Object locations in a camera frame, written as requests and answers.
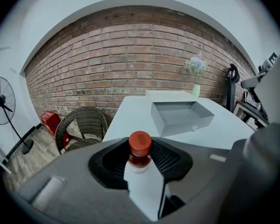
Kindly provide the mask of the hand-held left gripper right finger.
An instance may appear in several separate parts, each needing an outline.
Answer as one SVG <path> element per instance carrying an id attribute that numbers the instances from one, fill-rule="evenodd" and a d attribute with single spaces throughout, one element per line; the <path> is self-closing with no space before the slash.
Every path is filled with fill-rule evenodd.
<path id="1" fill-rule="evenodd" d="M 159 220 L 218 220 L 234 171 L 235 149 L 153 138 L 152 159 L 164 184 Z"/>

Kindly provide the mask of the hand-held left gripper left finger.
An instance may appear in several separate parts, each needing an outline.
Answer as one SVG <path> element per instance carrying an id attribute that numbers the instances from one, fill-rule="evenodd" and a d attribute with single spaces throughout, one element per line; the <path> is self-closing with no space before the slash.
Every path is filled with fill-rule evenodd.
<path id="1" fill-rule="evenodd" d="M 14 193 L 14 202 L 38 224 L 149 223 L 126 189 L 108 189 L 90 172 L 90 158 L 119 141 L 60 155 Z"/>

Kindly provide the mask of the grey drawer box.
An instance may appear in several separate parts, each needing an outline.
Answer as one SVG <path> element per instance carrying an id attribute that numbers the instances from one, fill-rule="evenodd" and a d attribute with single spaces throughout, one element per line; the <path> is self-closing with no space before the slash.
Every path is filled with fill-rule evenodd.
<path id="1" fill-rule="evenodd" d="M 210 125 L 215 117 L 186 91 L 150 91 L 150 115 L 161 137 L 194 132 Z"/>

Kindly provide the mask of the small red-capped bottle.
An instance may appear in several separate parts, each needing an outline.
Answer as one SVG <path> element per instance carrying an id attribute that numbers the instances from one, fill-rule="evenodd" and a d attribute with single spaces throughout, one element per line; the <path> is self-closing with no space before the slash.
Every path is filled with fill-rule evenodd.
<path id="1" fill-rule="evenodd" d="M 125 166 L 129 197 L 150 220 L 159 219 L 164 179 L 152 160 L 152 138 L 136 131 L 128 138 L 129 159 Z"/>

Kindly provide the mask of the brown wicker chair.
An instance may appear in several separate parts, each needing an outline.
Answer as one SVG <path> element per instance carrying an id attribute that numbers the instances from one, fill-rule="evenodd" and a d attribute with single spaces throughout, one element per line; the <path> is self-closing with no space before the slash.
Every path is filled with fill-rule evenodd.
<path id="1" fill-rule="evenodd" d="M 82 138 L 72 143 L 68 148 L 63 145 L 63 135 L 68 126 L 77 122 Z M 98 144 L 103 141 L 108 130 L 108 123 L 103 112 L 96 107 L 79 107 L 67 114 L 60 121 L 55 133 L 55 144 L 58 152 L 69 152 L 75 149 Z"/>

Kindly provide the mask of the black desk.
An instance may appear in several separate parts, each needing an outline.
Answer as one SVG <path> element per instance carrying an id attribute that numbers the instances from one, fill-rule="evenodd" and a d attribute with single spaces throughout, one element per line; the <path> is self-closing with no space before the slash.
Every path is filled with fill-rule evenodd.
<path id="1" fill-rule="evenodd" d="M 257 109 L 249 103 L 237 101 L 233 114 L 238 116 L 240 112 L 243 113 L 240 119 L 253 130 L 267 127 L 270 124 L 267 115 L 261 107 Z"/>

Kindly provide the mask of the black office chair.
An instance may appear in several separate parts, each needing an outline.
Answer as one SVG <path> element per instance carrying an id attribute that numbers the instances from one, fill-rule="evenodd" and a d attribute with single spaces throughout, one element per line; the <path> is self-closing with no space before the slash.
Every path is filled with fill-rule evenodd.
<path id="1" fill-rule="evenodd" d="M 234 104 L 235 104 L 235 88 L 236 83 L 240 79 L 240 74 L 238 72 L 237 67 L 230 63 L 230 67 L 227 70 L 226 77 L 226 88 L 227 88 L 227 98 L 226 98 L 226 109 L 231 113 L 234 112 Z"/>

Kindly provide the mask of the blue artificial flowers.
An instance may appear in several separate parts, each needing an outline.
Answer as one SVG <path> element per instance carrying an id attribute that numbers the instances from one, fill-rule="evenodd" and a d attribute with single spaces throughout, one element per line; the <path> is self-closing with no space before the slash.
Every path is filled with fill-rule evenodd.
<path id="1" fill-rule="evenodd" d="M 199 84 L 201 74 L 206 70 L 207 63 L 203 60 L 204 56 L 201 52 L 186 60 L 184 67 L 194 76 L 195 84 Z"/>

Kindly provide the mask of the black standing fan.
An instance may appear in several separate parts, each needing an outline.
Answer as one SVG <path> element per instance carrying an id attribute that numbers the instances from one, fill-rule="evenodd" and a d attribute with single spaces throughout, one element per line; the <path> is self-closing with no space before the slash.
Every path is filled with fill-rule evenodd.
<path id="1" fill-rule="evenodd" d="M 15 129 L 12 118 L 16 109 L 16 100 L 14 90 L 11 84 L 4 78 L 0 77 L 0 125 L 10 124 L 15 134 L 20 139 L 22 146 L 22 154 L 28 154 L 33 147 L 33 140 L 24 140 Z"/>

